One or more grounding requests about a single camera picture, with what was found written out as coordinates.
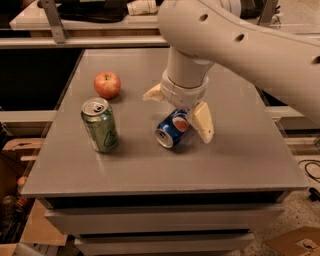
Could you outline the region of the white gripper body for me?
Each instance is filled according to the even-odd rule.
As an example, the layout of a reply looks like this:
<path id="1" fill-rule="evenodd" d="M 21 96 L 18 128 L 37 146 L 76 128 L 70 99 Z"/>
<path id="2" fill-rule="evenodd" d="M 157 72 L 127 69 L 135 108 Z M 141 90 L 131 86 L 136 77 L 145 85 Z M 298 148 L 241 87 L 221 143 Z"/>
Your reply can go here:
<path id="1" fill-rule="evenodd" d="M 165 100 L 178 109 L 191 109 L 197 106 L 206 94 L 209 78 L 204 77 L 204 81 L 195 88 L 182 87 L 169 79 L 168 72 L 164 71 L 160 83 L 160 92 Z"/>

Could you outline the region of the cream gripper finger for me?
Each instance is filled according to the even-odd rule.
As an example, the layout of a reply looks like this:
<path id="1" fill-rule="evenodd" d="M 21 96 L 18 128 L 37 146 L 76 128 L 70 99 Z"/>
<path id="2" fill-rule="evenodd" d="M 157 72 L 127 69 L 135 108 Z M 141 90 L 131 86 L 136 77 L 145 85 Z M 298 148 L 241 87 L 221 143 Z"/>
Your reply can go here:
<path id="1" fill-rule="evenodd" d="M 157 84 L 154 87 L 152 87 L 150 90 L 148 90 L 144 95 L 143 95 L 143 100 L 144 101 L 156 101 L 156 102 L 161 102 L 165 99 L 164 95 L 161 92 L 161 84 Z"/>
<path id="2" fill-rule="evenodd" d="M 200 102 L 190 110 L 188 122 L 198 132 L 204 143 L 208 144 L 214 135 L 214 126 L 209 106 L 206 102 Z"/>

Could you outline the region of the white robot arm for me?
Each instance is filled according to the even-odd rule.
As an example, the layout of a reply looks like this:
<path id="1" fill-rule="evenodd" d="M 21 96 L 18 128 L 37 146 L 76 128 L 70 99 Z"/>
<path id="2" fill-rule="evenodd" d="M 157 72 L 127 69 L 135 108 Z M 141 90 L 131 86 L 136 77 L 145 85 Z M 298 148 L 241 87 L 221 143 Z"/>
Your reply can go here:
<path id="1" fill-rule="evenodd" d="M 170 45 L 167 68 L 143 99 L 187 109 L 204 142 L 214 135 L 204 96 L 215 63 L 320 123 L 318 42 L 246 22 L 220 0 L 165 0 L 158 25 Z"/>

